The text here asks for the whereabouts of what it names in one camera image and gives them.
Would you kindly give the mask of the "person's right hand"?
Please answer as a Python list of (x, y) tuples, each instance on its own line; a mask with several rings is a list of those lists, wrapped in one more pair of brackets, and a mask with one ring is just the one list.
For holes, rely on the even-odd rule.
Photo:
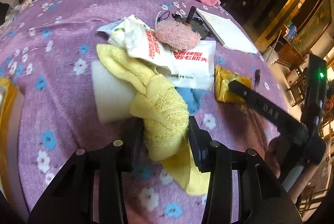
[(272, 139), (268, 144), (264, 161), (277, 178), (281, 174), (281, 164), (289, 149), (290, 142), (283, 136)]

